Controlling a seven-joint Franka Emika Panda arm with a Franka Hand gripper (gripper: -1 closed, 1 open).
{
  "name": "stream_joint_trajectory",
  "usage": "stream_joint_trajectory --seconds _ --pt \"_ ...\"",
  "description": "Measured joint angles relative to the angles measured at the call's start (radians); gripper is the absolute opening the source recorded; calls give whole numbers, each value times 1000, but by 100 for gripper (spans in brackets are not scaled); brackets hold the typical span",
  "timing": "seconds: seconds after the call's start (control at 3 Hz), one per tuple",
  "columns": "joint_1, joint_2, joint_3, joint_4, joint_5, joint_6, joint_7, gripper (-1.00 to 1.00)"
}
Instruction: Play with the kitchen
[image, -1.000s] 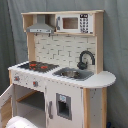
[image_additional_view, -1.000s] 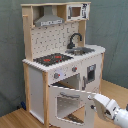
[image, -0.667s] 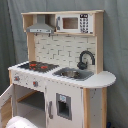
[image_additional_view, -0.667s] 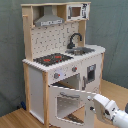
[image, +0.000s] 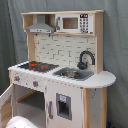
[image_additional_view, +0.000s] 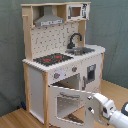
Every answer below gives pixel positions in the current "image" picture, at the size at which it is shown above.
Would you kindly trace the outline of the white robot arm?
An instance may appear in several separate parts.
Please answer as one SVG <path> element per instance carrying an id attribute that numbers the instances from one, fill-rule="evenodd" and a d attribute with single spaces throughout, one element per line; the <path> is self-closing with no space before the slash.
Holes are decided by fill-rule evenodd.
<path id="1" fill-rule="evenodd" d="M 15 116 L 9 120 L 6 128 L 38 128 L 38 127 L 24 117 Z"/>

